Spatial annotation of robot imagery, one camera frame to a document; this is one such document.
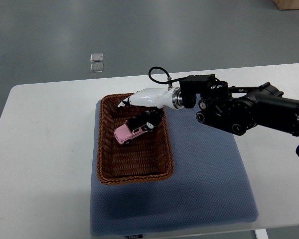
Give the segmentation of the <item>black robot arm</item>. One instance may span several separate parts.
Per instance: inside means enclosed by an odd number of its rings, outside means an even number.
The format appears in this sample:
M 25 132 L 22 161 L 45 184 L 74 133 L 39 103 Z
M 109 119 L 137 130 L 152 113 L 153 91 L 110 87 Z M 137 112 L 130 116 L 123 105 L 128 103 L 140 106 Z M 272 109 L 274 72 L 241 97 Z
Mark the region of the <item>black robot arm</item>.
M 179 81 L 182 104 L 199 106 L 196 119 L 205 125 L 243 135 L 257 125 L 299 137 L 299 100 L 266 82 L 258 87 L 229 87 L 215 75 L 190 75 Z

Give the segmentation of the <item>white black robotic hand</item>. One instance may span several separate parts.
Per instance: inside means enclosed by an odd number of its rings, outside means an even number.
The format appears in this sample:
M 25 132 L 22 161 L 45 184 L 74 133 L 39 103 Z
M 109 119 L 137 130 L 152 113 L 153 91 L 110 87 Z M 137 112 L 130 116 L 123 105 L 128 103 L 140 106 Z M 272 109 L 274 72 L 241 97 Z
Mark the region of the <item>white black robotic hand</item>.
M 184 108 L 180 87 L 170 88 L 169 90 L 164 88 L 146 88 L 122 100 L 118 104 L 118 108 L 120 109 L 126 105 L 157 107 L 159 109 L 167 106 L 176 110 Z

